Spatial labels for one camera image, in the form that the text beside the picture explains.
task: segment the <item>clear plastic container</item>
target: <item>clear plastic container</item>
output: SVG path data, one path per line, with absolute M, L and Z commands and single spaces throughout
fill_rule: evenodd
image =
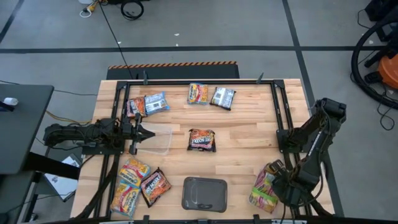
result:
M 165 156 L 169 153 L 172 142 L 173 130 L 167 124 L 141 123 L 141 126 L 148 131 L 155 133 L 154 137 L 137 143 L 137 154 L 142 152 Z

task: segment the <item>gray tray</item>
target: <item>gray tray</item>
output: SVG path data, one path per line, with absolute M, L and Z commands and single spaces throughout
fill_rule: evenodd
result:
M 181 205 L 186 210 L 225 212 L 227 184 L 225 180 L 187 177 L 184 180 Z

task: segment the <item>white paper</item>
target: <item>white paper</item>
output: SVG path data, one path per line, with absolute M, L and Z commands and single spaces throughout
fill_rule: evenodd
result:
M 73 165 L 75 167 L 80 167 L 79 163 L 68 156 L 62 161 L 64 164 Z M 61 196 L 62 200 L 65 200 L 70 194 L 72 194 L 77 189 L 77 180 L 69 179 L 66 177 L 59 177 L 53 174 L 44 174 L 44 176 L 49 180 L 50 184 L 54 187 L 57 193 Z

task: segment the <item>orange and black warning strip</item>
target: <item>orange and black warning strip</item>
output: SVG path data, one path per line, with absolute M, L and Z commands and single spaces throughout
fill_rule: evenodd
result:
M 185 63 L 156 63 L 156 64 L 142 64 L 142 65 L 113 65 L 108 69 L 115 68 L 153 68 L 153 67 L 173 67 L 173 66 L 192 66 L 192 65 L 234 65 L 236 62 L 185 62 Z

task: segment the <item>snack bag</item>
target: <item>snack bag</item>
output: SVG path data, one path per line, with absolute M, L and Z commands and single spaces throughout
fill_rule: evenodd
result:
M 111 211 L 127 215 L 132 219 L 139 192 L 140 188 L 133 187 L 121 180 L 113 197 Z
M 166 191 L 171 188 L 171 184 L 167 181 L 166 176 L 157 168 L 146 180 L 142 181 L 142 196 L 144 196 L 145 203 L 148 208 L 160 198 Z
M 143 96 L 131 99 L 127 102 L 127 116 L 133 118 L 136 113 L 140 113 L 142 117 L 147 116 L 145 114 L 145 99 Z
M 145 96 L 145 111 L 148 115 L 169 109 L 170 107 L 166 102 L 165 91 L 152 96 Z
M 207 85 L 191 83 L 189 85 L 188 104 L 199 103 L 207 104 Z
M 212 130 L 191 129 L 187 150 L 216 152 L 215 133 Z
M 231 110 L 232 100 L 236 91 L 227 88 L 216 87 L 214 96 L 210 104 L 220 106 L 226 110 Z
M 143 164 L 135 158 L 130 158 L 122 166 L 119 171 L 119 176 L 123 178 L 128 184 L 139 188 L 141 180 L 150 172 L 150 167 Z
M 249 196 L 249 202 L 266 212 L 272 213 L 278 203 L 278 198 L 272 190 L 272 181 L 275 176 L 267 164 L 257 176 L 254 187 Z

